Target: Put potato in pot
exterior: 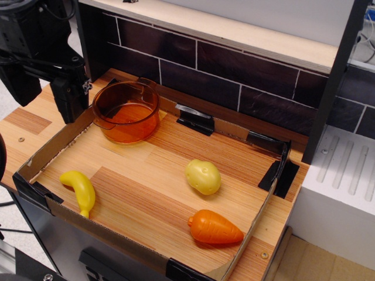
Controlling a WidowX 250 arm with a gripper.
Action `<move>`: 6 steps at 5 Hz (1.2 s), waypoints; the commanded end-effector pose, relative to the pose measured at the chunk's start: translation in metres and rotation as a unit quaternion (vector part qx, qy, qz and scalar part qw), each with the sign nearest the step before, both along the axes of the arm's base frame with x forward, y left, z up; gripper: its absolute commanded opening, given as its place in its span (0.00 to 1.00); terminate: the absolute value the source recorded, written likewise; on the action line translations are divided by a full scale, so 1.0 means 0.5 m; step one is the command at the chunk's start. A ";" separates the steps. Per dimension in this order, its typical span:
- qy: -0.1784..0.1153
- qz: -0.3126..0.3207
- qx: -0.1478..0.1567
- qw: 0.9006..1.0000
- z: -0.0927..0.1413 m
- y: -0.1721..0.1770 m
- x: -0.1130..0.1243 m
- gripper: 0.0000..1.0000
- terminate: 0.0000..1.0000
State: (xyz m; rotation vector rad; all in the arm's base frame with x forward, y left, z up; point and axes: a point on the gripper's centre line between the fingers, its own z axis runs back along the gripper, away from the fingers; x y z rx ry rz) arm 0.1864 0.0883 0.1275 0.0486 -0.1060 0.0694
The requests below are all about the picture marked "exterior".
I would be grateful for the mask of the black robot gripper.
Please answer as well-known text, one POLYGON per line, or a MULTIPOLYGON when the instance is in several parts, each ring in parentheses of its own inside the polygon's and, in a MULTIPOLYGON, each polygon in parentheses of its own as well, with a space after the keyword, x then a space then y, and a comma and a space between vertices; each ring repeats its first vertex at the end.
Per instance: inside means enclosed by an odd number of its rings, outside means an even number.
POLYGON ((74 123, 88 108, 88 78, 83 58, 70 47, 69 26, 1 26, 1 80, 25 107, 50 82, 64 123, 74 123))

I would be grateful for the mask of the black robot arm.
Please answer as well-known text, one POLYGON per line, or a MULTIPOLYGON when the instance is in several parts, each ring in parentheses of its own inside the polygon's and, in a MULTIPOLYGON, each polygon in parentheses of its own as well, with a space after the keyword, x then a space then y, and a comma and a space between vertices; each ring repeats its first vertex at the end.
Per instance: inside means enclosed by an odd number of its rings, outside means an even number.
POLYGON ((88 108, 91 87, 84 59, 68 43, 71 1, 1 1, 1 81, 15 101, 26 106, 48 81, 65 123, 73 123, 88 108))

